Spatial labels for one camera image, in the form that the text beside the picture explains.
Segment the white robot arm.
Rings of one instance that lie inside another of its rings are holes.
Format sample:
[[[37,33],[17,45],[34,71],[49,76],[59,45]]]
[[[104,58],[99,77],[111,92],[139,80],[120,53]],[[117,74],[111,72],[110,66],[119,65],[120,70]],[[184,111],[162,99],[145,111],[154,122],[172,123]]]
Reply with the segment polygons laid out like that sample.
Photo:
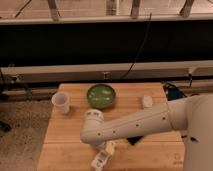
[[[99,110],[88,110],[80,138],[99,146],[172,130],[182,132],[183,171],[213,171],[213,94],[168,101],[111,121],[105,121]]]

